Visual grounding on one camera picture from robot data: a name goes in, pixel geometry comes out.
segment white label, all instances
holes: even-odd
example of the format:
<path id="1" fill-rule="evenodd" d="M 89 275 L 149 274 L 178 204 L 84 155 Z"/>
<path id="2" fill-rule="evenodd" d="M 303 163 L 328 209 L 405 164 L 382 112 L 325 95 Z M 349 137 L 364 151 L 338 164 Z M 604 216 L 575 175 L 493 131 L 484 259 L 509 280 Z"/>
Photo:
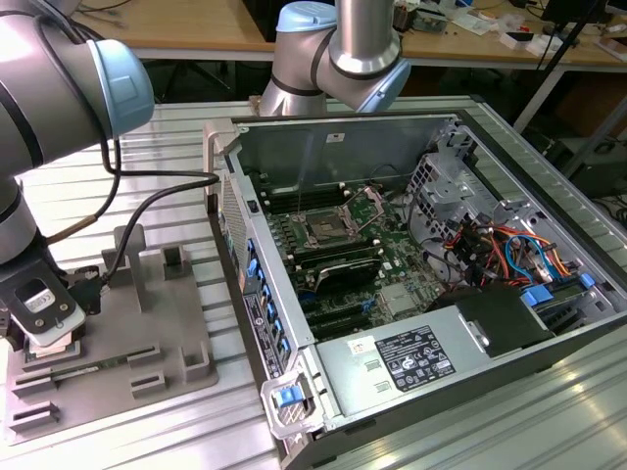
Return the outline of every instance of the white label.
<path id="1" fill-rule="evenodd" d="M 364 336 L 363 338 L 357 338 L 346 343 L 353 355 L 367 353 L 374 350 L 374 337 Z"/>
<path id="2" fill-rule="evenodd" d="M 446 369 L 447 367 L 451 367 L 451 362 L 449 360 L 442 360 L 436 364 L 438 369 Z"/>
<path id="3" fill-rule="evenodd" d="M 328 134 L 326 136 L 327 144 L 334 144 L 336 142 L 344 142 L 344 133 L 341 134 Z"/>
<path id="4" fill-rule="evenodd" d="M 32 296 L 24 305 L 30 310 L 31 313 L 38 313 L 39 311 L 51 306 L 56 301 L 55 295 L 50 289 L 44 289 L 36 296 Z"/>

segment motherboard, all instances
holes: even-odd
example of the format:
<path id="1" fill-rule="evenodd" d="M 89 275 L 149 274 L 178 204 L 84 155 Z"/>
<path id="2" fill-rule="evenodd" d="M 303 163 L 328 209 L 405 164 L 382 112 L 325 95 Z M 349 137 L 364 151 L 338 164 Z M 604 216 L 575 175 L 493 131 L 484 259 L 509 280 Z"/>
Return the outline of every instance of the motherboard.
<path id="1" fill-rule="evenodd" d="M 446 291 L 402 207 L 376 185 L 265 198 L 265 216 L 313 334 L 324 341 L 421 314 Z"/>

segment green circuit board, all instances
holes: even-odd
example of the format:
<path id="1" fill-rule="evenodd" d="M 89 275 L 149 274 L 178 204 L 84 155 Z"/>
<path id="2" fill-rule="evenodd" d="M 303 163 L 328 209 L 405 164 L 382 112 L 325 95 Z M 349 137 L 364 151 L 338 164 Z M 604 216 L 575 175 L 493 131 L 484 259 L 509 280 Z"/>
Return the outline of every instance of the green circuit board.
<path id="1" fill-rule="evenodd" d="M 357 196 L 342 206 L 266 214 L 303 311 L 319 340 L 421 314 L 446 290 L 411 239 L 401 210 L 383 197 L 360 192 L 363 187 L 350 190 Z M 325 255 L 347 246 L 351 250 L 346 253 Z M 315 287 L 324 268 L 359 259 L 374 259 L 364 261 L 369 268 L 371 264 L 379 266 L 367 282 L 353 286 L 347 280 L 346 289 L 340 285 L 331 293 L 321 293 Z"/>

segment workbench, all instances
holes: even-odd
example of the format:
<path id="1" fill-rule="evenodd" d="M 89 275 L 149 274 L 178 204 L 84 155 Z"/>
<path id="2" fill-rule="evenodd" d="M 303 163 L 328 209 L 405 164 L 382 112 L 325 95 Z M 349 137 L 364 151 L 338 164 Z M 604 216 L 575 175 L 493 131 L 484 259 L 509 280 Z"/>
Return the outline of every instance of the workbench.
<path id="1" fill-rule="evenodd" d="M 402 99 L 394 107 L 410 110 L 433 106 L 435 100 Z M 489 119 L 482 117 L 479 106 L 467 97 L 439 100 L 444 101 L 442 106 Z M 123 136 L 124 167 L 201 169 L 205 122 L 217 116 L 234 116 L 237 108 L 241 111 L 244 106 L 158 106 L 150 123 Z M 346 110 L 337 103 L 331 108 Z M 65 268 L 100 262 L 101 250 L 114 246 L 114 227 L 126 224 L 149 194 L 184 178 L 175 179 L 123 178 L 110 210 L 96 224 L 53 246 L 55 259 Z M 21 180 L 24 196 L 44 234 L 92 213 L 112 183 L 111 175 L 101 166 L 97 148 L 26 173 Z M 149 250 L 180 243 L 192 259 L 219 382 L 19 446 L 0 443 L 0 468 L 278 470 L 278 451 L 217 260 L 202 190 L 160 200 L 140 222 Z M 1 359 L 0 355 L 0 400 L 4 397 Z M 625 396 L 627 328 L 622 328 L 550 370 L 416 423 L 322 468 L 441 465 L 558 470 L 598 468 L 602 464 L 617 468 L 627 462 Z"/>
<path id="2" fill-rule="evenodd" d="M 111 5 L 110 0 L 85 0 L 89 6 Z M 475 0 L 477 8 L 497 5 L 500 0 Z M 242 0 L 132 0 L 119 7 L 116 27 L 102 20 L 76 14 L 74 19 L 103 36 L 130 46 L 142 59 L 206 61 L 271 61 L 274 44 L 265 42 Z M 525 16 L 532 32 L 544 24 L 529 12 L 507 1 L 486 11 L 497 17 L 505 13 Z M 581 44 L 570 50 L 549 75 L 514 128 L 524 129 L 567 71 L 627 72 L 627 64 L 594 44 L 596 37 L 581 35 Z M 476 35 L 449 23 L 446 33 L 408 31 L 403 35 L 403 56 L 412 65 L 475 69 L 534 70 L 539 58 L 526 51 L 512 51 L 499 42 L 495 32 Z"/>

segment blue cable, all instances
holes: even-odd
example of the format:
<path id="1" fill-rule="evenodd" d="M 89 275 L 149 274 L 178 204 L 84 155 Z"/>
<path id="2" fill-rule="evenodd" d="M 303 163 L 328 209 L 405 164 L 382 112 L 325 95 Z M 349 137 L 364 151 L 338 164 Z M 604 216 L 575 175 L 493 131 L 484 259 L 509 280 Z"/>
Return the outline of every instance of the blue cable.
<path id="1" fill-rule="evenodd" d="M 507 263 L 516 271 L 518 271 L 520 274 L 522 274 L 523 276 L 525 276 L 527 279 L 529 279 L 529 281 L 531 281 L 533 283 L 533 277 L 531 276 L 531 274 L 529 274 L 529 272 L 526 269 L 523 269 L 522 267 L 518 266 L 517 264 L 515 264 L 513 262 L 513 259 L 511 259 L 511 255 L 509 254 L 509 246 L 511 244 L 511 241 L 514 238 L 523 238 L 529 242 L 531 242 L 531 244 L 534 246 L 534 248 L 536 250 L 538 250 L 538 253 L 540 254 L 540 257 L 542 258 L 542 263 L 544 264 L 544 266 L 546 267 L 546 269 L 549 271 L 549 273 L 551 274 L 551 276 L 553 278 L 556 279 L 561 279 L 561 276 L 559 275 L 559 273 L 557 272 L 557 270 L 555 269 L 555 267 L 549 263 L 549 260 L 547 259 L 547 257 L 545 256 L 545 252 L 542 250 L 542 247 L 540 246 L 540 244 L 534 240 L 531 237 L 528 237 L 527 235 L 512 235 L 509 240 L 507 240 L 506 243 L 506 259 L 507 259 Z"/>

